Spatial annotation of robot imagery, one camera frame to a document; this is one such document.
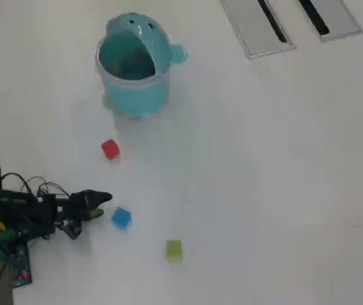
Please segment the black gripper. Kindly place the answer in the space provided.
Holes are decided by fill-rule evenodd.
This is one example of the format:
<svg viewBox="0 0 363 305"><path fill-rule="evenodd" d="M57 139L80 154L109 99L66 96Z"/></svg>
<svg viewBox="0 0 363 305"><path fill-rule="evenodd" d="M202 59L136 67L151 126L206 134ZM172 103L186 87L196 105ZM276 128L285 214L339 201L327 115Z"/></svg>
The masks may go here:
<svg viewBox="0 0 363 305"><path fill-rule="evenodd" d="M112 200L111 193L85 189L68 198L55 198L56 220L92 220L104 214L101 204Z"/></svg>

